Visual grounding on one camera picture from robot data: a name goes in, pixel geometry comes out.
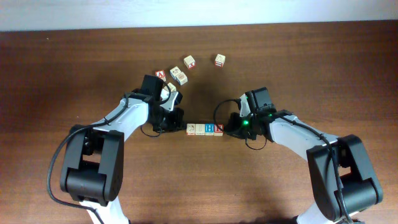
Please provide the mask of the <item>wooden block red side drawing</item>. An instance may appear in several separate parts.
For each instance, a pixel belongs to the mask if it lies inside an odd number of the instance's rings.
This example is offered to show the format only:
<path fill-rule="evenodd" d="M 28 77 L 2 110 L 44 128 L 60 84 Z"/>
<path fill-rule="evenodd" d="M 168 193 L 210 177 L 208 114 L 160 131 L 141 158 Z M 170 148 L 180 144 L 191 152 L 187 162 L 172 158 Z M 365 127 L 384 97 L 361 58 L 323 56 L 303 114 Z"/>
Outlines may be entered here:
<path fill-rule="evenodd" d="M 189 136 L 196 135 L 196 124 L 188 123 L 186 128 L 186 133 Z"/>

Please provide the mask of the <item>red E wooden block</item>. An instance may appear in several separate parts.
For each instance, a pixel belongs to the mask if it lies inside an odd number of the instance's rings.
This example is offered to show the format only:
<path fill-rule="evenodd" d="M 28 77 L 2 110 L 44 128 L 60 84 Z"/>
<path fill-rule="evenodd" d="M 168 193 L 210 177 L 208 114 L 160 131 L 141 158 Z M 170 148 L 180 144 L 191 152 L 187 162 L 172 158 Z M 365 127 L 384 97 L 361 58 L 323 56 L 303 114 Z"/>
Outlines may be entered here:
<path fill-rule="evenodd" d="M 214 136 L 222 136 L 223 135 L 223 125 L 222 124 L 214 124 Z"/>

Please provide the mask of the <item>green R wooden block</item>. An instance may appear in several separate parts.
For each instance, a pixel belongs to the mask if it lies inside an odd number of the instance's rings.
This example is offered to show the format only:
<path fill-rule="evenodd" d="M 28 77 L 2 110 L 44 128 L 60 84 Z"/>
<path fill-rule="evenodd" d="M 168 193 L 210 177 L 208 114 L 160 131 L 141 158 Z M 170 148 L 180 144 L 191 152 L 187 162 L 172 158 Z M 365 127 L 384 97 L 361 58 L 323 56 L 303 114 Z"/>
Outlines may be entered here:
<path fill-rule="evenodd" d="M 195 134 L 199 136 L 205 135 L 205 124 L 196 124 Z"/>

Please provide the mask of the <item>blue H wooden block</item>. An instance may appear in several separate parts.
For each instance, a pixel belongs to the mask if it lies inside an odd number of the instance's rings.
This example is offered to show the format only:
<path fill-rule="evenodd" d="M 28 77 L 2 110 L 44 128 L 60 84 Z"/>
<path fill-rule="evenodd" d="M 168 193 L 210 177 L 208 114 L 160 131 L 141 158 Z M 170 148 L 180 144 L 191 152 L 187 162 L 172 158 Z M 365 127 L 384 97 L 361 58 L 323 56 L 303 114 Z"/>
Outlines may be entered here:
<path fill-rule="evenodd" d="M 205 124 L 205 135 L 206 136 L 213 136 L 215 133 L 215 125 L 214 124 Z"/>

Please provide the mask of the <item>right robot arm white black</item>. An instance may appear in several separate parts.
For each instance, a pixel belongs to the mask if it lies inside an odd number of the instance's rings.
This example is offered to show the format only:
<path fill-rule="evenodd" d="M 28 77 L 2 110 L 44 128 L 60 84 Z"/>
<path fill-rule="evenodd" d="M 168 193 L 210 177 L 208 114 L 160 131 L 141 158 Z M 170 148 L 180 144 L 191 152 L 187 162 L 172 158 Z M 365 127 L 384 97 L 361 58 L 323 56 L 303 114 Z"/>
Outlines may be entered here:
<path fill-rule="evenodd" d="M 354 223 L 353 215 L 383 200 L 383 191 L 362 140 L 319 131 L 288 110 L 276 110 L 267 88 L 235 98 L 225 134 L 287 147 L 307 164 L 314 203 L 294 223 Z"/>

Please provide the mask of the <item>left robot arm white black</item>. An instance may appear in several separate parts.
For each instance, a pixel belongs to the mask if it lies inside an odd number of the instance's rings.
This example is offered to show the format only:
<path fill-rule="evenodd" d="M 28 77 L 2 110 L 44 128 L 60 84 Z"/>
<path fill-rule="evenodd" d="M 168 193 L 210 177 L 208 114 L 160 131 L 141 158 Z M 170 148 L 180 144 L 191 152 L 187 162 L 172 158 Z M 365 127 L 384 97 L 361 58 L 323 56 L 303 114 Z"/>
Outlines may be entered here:
<path fill-rule="evenodd" d="M 182 94 L 163 80 L 145 75 L 140 88 L 125 93 L 119 105 L 90 125 L 75 125 L 59 145 L 65 149 L 60 188 L 93 223 L 129 223 L 118 194 L 123 182 L 124 143 L 143 124 L 156 136 L 185 129 Z"/>

